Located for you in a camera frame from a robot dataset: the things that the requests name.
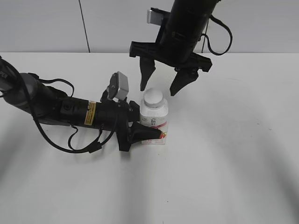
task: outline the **bottle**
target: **bottle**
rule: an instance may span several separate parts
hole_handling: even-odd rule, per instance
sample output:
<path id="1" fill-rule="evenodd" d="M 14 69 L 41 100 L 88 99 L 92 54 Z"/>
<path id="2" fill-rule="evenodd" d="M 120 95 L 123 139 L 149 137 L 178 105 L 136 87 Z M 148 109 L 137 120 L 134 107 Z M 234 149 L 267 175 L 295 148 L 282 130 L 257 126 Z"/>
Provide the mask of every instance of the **bottle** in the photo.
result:
<path id="1" fill-rule="evenodd" d="M 168 103 L 160 90 L 150 88 L 145 91 L 140 103 L 140 123 L 159 129 L 160 139 L 144 140 L 142 144 L 165 144 L 168 130 Z"/>

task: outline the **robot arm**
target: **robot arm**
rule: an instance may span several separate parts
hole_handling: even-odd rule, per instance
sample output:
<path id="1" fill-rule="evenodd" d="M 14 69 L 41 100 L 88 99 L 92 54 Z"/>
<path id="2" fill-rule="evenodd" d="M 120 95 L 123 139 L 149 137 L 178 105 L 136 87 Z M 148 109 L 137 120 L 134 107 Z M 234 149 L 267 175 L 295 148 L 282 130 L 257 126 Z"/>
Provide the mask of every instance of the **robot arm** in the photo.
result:
<path id="1" fill-rule="evenodd" d="M 0 57 L 0 91 L 3 92 L 4 100 L 30 113 L 42 136 L 57 149 L 68 153 L 92 153 L 101 149 L 116 132 L 119 150 L 128 152 L 133 143 L 160 137 L 161 131 L 137 123 L 139 105 L 134 101 L 127 103 L 128 78 L 122 73 L 117 72 L 112 75 L 101 102 L 68 97 L 65 92 L 43 84 L 55 81 L 70 84 L 62 79 L 42 80 L 33 73 L 20 74 Z M 40 123 L 99 129 L 99 136 L 81 150 L 74 150 L 71 147 L 70 138 L 70 149 L 65 149 L 48 138 Z M 105 141 L 98 142 L 102 130 L 111 133 Z"/>
<path id="2" fill-rule="evenodd" d="M 216 4 L 220 0 L 175 0 L 171 12 L 156 8 L 148 11 L 148 23 L 159 25 L 157 39 L 153 43 L 132 42 L 130 57 L 140 57 L 141 87 L 143 91 L 150 76 L 155 71 L 155 60 L 175 68 L 177 75 L 170 87 L 174 96 L 183 87 L 194 82 L 198 70 L 208 72 L 212 67 L 209 58 L 193 53 L 202 36 L 208 40 L 208 48 L 215 55 L 226 53 L 232 43 L 229 28 L 212 16 Z M 210 47 L 206 34 L 202 34 L 211 19 L 223 26 L 230 34 L 231 42 L 224 53 L 216 53 Z"/>

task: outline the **white wall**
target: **white wall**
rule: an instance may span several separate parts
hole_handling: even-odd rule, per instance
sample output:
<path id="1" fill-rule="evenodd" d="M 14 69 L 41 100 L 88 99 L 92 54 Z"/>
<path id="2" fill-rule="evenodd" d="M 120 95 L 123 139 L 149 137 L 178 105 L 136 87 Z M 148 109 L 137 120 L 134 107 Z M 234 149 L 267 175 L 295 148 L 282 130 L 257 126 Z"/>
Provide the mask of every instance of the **white wall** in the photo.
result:
<path id="1" fill-rule="evenodd" d="M 88 52 L 78 1 L 0 0 L 0 52 Z"/>
<path id="2" fill-rule="evenodd" d="M 170 11 L 173 1 L 81 0 L 91 52 L 154 41 L 159 27 L 146 23 L 146 10 Z M 299 52 L 298 11 L 298 0 L 222 0 L 214 16 L 233 31 L 231 52 Z M 88 51 L 78 0 L 1 0 L 0 21 L 0 51 Z M 223 28 L 211 22 L 208 35 L 215 50 L 226 48 Z"/>

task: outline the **yellow warning label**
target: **yellow warning label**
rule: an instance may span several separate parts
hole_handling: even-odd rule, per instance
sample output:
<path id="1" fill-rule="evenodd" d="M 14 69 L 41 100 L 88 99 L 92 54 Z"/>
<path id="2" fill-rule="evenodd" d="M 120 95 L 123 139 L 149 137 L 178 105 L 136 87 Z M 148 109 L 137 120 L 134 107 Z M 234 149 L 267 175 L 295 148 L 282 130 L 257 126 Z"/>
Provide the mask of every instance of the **yellow warning label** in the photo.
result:
<path id="1" fill-rule="evenodd" d="M 87 112 L 86 112 L 86 117 L 85 117 L 85 125 L 93 125 L 93 119 L 94 119 L 94 114 L 95 114 L 95 108 L 97 106 L 96 102 L 89 101 Z"/>

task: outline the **white table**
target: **white table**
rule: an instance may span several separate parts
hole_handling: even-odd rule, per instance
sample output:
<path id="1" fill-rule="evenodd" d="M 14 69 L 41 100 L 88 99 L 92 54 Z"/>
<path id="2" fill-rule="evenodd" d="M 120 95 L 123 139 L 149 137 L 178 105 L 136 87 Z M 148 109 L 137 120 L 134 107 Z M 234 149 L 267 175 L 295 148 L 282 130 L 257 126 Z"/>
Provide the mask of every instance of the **white table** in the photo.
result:
<path id="1" fill-rule="evenodd" d="M 119 70 L 128 98 L 142 98 L 139 60 L 128 54 L 0 55 L 20 72 L 67 79 L 75 97 L 94 101 Z M 169 102 L 167 145 L 136 144 L 129 154 L 115 135 L 94 154 L 60 152 L 29 114 L 1 100 L 0 223 L 299 223 L 299 54 L 207 56 L 210 72 L 175 97 L 173 68 L 157 63 L 148 87 Z M 65 147 L 73 132 L 44 128 Z M 81 128 L 74 146 L 96 135 Z"/>

